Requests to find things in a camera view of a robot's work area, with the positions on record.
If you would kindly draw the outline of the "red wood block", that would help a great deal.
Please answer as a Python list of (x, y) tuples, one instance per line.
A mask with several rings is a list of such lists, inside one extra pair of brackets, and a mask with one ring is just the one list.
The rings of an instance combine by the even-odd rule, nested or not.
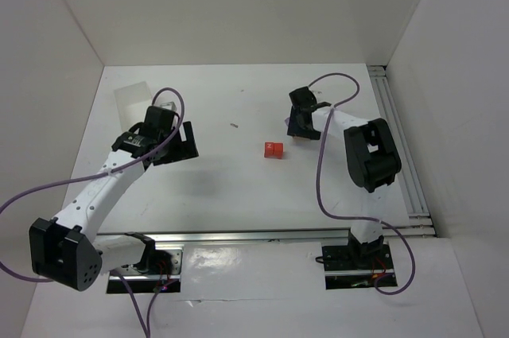
[(282, 159), (284, 154), (284, 146), (280, 142), (275, 142), (273, 144), (273, 156), (277, 159)]

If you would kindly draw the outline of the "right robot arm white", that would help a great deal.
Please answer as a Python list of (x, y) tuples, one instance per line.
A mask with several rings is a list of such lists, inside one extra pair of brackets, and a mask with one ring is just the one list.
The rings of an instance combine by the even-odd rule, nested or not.
[[(337, 110), (330, 103), (320, 103), (308, 87), (293, 90), (289, 98), (291, 110), (287, 134), (321, 142), (315, 180), (320, 210), (331, 219), (351, 221), (348, 256), (357, 265), (371, 261), (383, 249), (381, 219), (387, 190), (402, 169), (387, 121), (358, 118)], [(344, 142), (348, 175), (361, 190), (361, 210), (356, 216), (335, 216), (324, 207), (321, 170), (328, 136)]]

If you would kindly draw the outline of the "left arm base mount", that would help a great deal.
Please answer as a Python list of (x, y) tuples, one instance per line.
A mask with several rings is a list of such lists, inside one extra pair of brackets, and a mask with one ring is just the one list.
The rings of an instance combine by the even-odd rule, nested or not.
[(184, 248), (178, 245), (157, 244), (160, 254), (155, 263), (142, 272), (133, 265), (124, 265), (115, 271), (121, 274), (134, 294), (153, 294), (158, 288), (162, 293), (179, 293), (181, 291), (181, 273)]

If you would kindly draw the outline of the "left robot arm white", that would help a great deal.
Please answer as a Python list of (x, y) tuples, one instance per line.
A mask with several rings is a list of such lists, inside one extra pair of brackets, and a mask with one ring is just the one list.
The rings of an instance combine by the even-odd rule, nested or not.
[(150, 237), (126, 232), (98, 241), (104, 220), (126, 190), (154, 165), (198, 157), (190, 121), (169, 108), (150, 106), (143, 121), (116, 138), (100, 177), (50, 220), (37, 219), (29, 229), (32, 269), (78, 291), (101, 274), (131, 266), (140, 274), (170, 274), (172, 256)]

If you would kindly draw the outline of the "red block with letter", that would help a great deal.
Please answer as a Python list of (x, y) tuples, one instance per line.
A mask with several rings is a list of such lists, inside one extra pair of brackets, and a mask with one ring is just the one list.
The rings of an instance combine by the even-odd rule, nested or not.
[(264, 157), (269, 158), (274, 156), (274, 143), (273, 142), (265, 142), (264, 143)]

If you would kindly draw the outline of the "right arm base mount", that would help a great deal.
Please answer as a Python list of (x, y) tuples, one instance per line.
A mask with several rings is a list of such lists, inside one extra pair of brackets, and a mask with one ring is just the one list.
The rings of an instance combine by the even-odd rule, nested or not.
[(373, 288), (377, 279), (380, 288), (398, 286), (388, 244), (379, 253), (359, 260), (347, 246), (323, 246), (321, 252), (315, 262), (323, 266), (326, 289)]

